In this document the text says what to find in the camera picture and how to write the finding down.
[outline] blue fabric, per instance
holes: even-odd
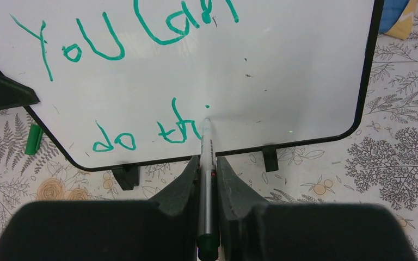
[[[409,0],[385,0],[380,19],[379,33],[386,33],[394,26]]]

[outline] black clamp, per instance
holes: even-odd
[[[278,167],[278,155],[276,154],[275,146],[268,146],[262,148],[263,162],[265,163],[265,171],[277,171]]]
[[[140,171],[137,166],[122,166],[111,169],[122,190],[133,190],[139,184]]]

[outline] floral pattern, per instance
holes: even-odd
[[[46,136],[36,155],[25,155],[32,122],[22,108],[0,111],[0,233],[31,201],[145,200],[187,163],[143,167],[140,186],[122,191],[110,171],[73,167]],[[277,153],[277,172],[265,172],[260,152],[228,160],[242,180],[272,202],[385,206],[418,257],[418,12],[408,40],[379,36],[359,128],[340,141]]]

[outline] black frame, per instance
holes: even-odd
[[[216,153],[216,156],[229,156],[234,154],[242,154],[242,153],[251,153],[251,152],[258,152],[262,151],[263,148],[274,146],[275,148],[285,148],[285,147],[293,147],[293,146],[303,146],[309,144],[317,144],[323,142],[330,142],[330,141],[337,141],[341,140],[345,137],[350,136],[360,125],[362,119],[362,113],[364,109],[364,103],[366,98],[366,91],[369,83],[369,76],[371,73],[371,66],[372,60],[374,55],[374,49],[376,47],[376,40],[379,31],[379,23],[380,18],[382,16],[382,9],[384,6],[383,0],[374,0],[374,6],[372,10],[372,17],[371,17],[371,25],[370,30],[368,33],[367,44],[366,44],[366,51],[365,51],[365,60],[363,63],[363,71],[361,73],[361,81],[360,81],[360,91],[358,94],[358,101],[356,103],[356,110],[355,110],[355,119],[353,121],[352,126],[346,132],[337,135],[331,136],[326,138],[319,138],[319,139],[312,139],[312,140],[304,140],[304,141],[296,141],[296,142],[289,142],[283,144],[276,144],[276,145],[269,145],[269,146],[260,146],[260,147],[252,147],[252,148],[244,148],[240,150],[232,150],[232,151],[224,151]],[[146,165],[153,165],[153,164],[162,164],[162,163],[169,163],[175,161],[184,161],[190,160],[192,155],[188,155],[185,157],[177,157],[177,158],[169,158],[169,159],[160,159],[160,160],[150,160],[150,161],[142,161],[138,163],[128,163],[128,164],[121,164],[121,165],[112,165],[112,166],[105,166],[105,167],[84,167],[77,164],[68,154],[67,150],[58,142],[55,136],[50,132],[50,130],[44,125],[41,119],[36,115],[36,113],[32,110],[30,106],[25,106],[25,110],[28,114],[36,121],[36,123],[44,130],[44,133],[52,140],[52,142],[57,146],[60,152],[65,156],[65,158],[75,167],[78,169],[94,172],[94,171],[104,171],[104,170],[111,170],[115,167],[139,167],[139,166],[146,166]]]

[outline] handwritten word you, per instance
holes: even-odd
[[[201,2],[201,9],[202,9],[202,13],[201,13],[201,19],[205,24],[209,24],[211,23],[212,19],[211,19],[211,11],[212,11],[212,0],[207,0],[207,4],[206,4],[206,0],[200,0]],[[233,3],[231,0],[225,0],[225,2],[227,3],[228,8],[230,9],[231,15],[233,16],[233,20],[235,23],[239,22],[239,17],[238,17],[238,13],[236,13],[235,7],[233,6]],[[196,21],[196,19],[194,18],[194,16],[192,15],[192,13],[190,12],[190,10],[187,7],[187,4],[185,1],[182,1],[181,3],[182,6],[182,10],[172,13],[170,14],[166,20],[165,23],[167,25],[167,27],[169,28],[169,30],[171,30],[172,32],[178,34],[179,36],[172,38],[172,39],[167,39],[167,40],[163,40],[158,38],[148,27],[148,25],[146,24],[145,20],[143,19],[142,15],[140,14],[140,9],[139,9],[139,0],[133,0],[133,7],[134,7],[134,13],[138,19],[138,21],[140,22],[140,24],[142,25],[143,29],[145,30],[145,32],[147,33],[147,35],[157,44],[159,45],[169,45],[169,44],[173,44],[176,43],[180,40],[182,40],[185,36],[187,36],[190,32],[190,23],[193,25],[194,28],[198,29],[200,27],[199,23]],[[185,28],[184,30],[180,30],[178,28],[176,28],[175,26],[172,25],[172,20],[178,16],[181,15],[185,15]],[[50,69],[49,66],[49,62],[47,60],[47,55],[46,55],[46,45],[48,45],[48,42],[45,40],[44,38],[44,34],[43,31],[46,28],[47,24],[46,22],[43,20],[42,21],[42,25],[40,27],[39,33],[34,33],[33,31],[29,30],[26,26],[24,26],[22,23],[20,23],[17,18],[15,18],[13,15],[10,15],[12,17],[12,19],[14,20],[14,22],[21,27],[23,30],[25,30],[27,33],[29,33],[30,35],[34,36],[36,39],[39,40],[40,45],[41,45],[41,53],[42,53],[42,60],[44,61],[44,65],[46,66],[46,70],[47,70],[47,74],[49,76],[49,80],[52,82],[53,81],[53,76],[52,76],[52,71]],[[82,36],[84,37],[84,40],[89,44],[90,48],[92,49],[92,51],[97,54],[98,56],[105,58],[107,60],[111,60],[111,61],[117,61],[117,60],[121,60],[122,58],[124,58],[126,56],[126,52],[124,50],[124,46],[122,45],[122,43],[119,41],[118,36],[116,35],[113,26],[111,25],[108,15],[106,12],[102,13],[103,16],[103,20],[105,21],[105,24],[108,28],[109,33],[111,34],[113,40],[115,41],[115,43],[117,44],[118,48],[119,48],[119,54],[116,56],[108,56],[102,52],[100,52],[99,50],[97,50],[97,48],[95,48],[94,43],[89,39],[89,37],[87,36],[87,33],[84,30],[84,27],[82,25],[82,22],[80,21],[80,19],[76,18],[76,23],[79,27],[79,31],[81,32]],[[70,62],[73,63],[77,63],[80,61],[81,57],[82,57],[82,50],[79,47],[79,45],[77,43],[73,43],[72,45],[65,47],[62,46],[61,47],[61,51],[63,56]]]
[[[199,135],[198,130],[196,128],[196,124],[194,120],[184,120],[182,118],[182,116],[180,115],[179,111],[177,110],[177,106],[175,105],[175,102],[177,101],[177,98],[173,98],[172,99],[172,111],[174,112],[175,116],[177,117],[178,121],[175,123],[177,125],[177,127],[179,128],[180,134],[182,135],[182,139],[178,139],[178,140],[173,140],[168,138],[168,136],[173,133],[175,131],[175,129],[171,129],[169,131],[165,131],[164,126],[157,121],[159,129],[161,130],[161,132],[158,134],[158,136],[163,137],[163,139],[169,143],[177,143],[177,144],[181,144],[181,143],[185,143],[185,141],[187,141],[188,136],[187,136],[187,124],[190,124],[193,133],[195,134],[195,136],[198,139],[201,139],[201,135]],[[100,129],[100,131],[103,134],[103,137],[105,138],[106,144],[102,143],[102,142],[95,142],[94,146],[92,147],[92,150],[94,152],[107,152],[107,151],[112,151],[114,149],[113,144],[111,143],[107,133],[105,132],[105,129],[103,129],[102,126],[100,126],[100,124],[98,122],[95,122],[98,126],[98,128]],[[122,142],[122,137],[129,137],[131,139],[131,146],[125,145]],[[127,149],[127,150],[131,150],[134,151],[137,148],[136,145],[136,140],[134,138],[134,135],[132,135],[131,133],[121,133],[119,134],[116,139],[114,139],[114,143],[115,144],[119,144],[121,145],[123,148]]]

